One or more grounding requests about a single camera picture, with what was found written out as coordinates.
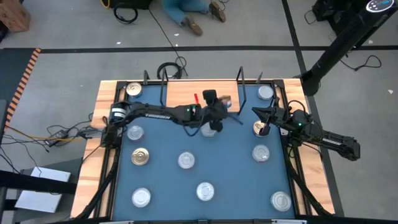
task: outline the gold can lid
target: gold can lid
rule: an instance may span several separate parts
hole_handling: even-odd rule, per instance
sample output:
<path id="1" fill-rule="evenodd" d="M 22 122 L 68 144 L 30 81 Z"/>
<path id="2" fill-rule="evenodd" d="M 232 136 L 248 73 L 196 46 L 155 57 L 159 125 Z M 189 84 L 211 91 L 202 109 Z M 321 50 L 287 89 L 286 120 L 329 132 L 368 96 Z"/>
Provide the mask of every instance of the gold can lid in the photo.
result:
<path id="1" fill-rule="evenodd" d="M 138 96 L 142 91 L 142 86 L 140 83 L 130 83 L 126 87 L 126 92 L 130 96 Z"/>
<path id="2" fill-rule="evenodd" d="M 261 122 L 260 120 L 254 122 L 254 125 L 253 125 L 253 130 L 254 130 L 254 132 L 255 132 L 256 134 L 259 134 L 261 128 L 264 128 L 265 125 L 266 125 L 266 124 L 264 124 L 264 123 Z"/>
<path id="3" fill-rule="evenodd" d="M 144 165 L 148 162 L 149 152 L 144 148 L 138 148 L 134 150 L 131 154 L 132 163 L 135 165 Z"/>

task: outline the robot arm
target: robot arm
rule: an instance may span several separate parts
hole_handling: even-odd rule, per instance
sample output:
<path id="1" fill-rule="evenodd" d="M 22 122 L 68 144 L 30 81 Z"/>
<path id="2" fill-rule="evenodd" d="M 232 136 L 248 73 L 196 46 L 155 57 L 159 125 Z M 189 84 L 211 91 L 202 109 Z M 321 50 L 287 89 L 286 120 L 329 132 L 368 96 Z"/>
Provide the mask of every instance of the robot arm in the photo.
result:
<path id="1" fill-rule="evenodd" d="M 323 130 L 317 123 L 312 123 L 311 116 L 302 111 L 296 110 L 290 115 L 288 110 L 270 106 L 268 108 L 252 108 L 265 123 L 265 127 L 260 131 L 260 135 L 265 136 L 269 131 L 269 124 L 283 128 L 289 132 L 290 142 L 295 146 L 300 146 L 303 142 L 308 142 L 317 146 L 336 151 L 342 157 L 356 161 L 360 158 L 360 145 L 349 136 L 342 136 L 336 133 Z"/>

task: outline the cardboard box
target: cardboard box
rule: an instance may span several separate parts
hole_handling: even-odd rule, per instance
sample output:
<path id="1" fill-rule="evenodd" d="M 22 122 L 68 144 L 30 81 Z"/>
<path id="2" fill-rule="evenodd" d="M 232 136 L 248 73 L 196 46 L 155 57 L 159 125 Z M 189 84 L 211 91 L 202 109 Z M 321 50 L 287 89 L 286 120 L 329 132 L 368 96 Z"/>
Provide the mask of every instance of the cardboard box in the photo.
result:
<path id="1" fill-rule="evenodd" d="M 18 0 L 0 0 L 0 21 L 11 32 L 27 31 L 30 14 Z"/>

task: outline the orange and black hazard tape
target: orange and black hazard tape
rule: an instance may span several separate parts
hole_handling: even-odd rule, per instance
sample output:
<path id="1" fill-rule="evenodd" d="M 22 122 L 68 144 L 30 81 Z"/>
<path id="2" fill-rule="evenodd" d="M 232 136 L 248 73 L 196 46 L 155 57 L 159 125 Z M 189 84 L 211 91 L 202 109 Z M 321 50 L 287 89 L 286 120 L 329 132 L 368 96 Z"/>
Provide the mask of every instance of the orange and black hazard tape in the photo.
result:
<path id="1" fill-rule="evenodd" d="M 14 93 L 14 96 L 12 97 L 12 100 L 10 102 L 10 105 L 8 106 L 7 109 L 7 117 L 6 117 L 6 125 L 9 126 L 11 122 L 11 118 L 15 113 L 15 110 L 17 109 L 19 100 L 21 100 L 22 93 L 25 90 L 25 87 L 27 85 L 27 82 L 29 80 L 30 74 L 32 73 L 33 67 L 36 64 L 37 58 L 39 57 L 41 49 L 35 49 L 30 56 L 30 60 L 25 68 L 24 75 L 22 76 L 21 80 L 19 81 L 17 90 Z"/>

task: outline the person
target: person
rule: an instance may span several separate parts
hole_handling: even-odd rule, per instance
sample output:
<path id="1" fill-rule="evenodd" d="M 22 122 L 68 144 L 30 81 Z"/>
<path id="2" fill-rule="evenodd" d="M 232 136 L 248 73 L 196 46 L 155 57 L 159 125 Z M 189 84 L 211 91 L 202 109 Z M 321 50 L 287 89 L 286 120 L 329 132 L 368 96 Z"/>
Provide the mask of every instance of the person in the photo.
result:
<path id="1" fill-rule="evenodd" d="M 200 12 L 215 16 L 221 22 L 225 22 L 225 13 L 216 2 L 207 4 L 203 0 L 164 0 L 164 11 L 180 26 L 188 26 L 194 34 L 202 35 L 203 31 L 195 23 L 193 17 L 188 17 L 184 12 Z"/>

